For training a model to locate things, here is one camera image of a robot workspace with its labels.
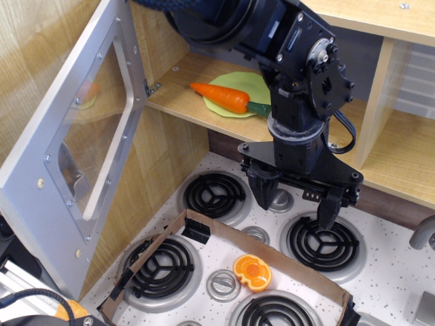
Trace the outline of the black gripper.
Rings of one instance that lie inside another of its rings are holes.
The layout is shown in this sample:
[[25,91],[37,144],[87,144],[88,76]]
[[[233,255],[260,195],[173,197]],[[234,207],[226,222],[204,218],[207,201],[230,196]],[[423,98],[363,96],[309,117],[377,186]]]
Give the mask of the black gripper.
[[238,151],[254,198],[266,211],[280,183],[316,192],[321,197],[317,208],[319,228],[330,230],[341,208],[359,200],[362,173],[339,160],[321,141],[311,148],[279,141],[241,143]]

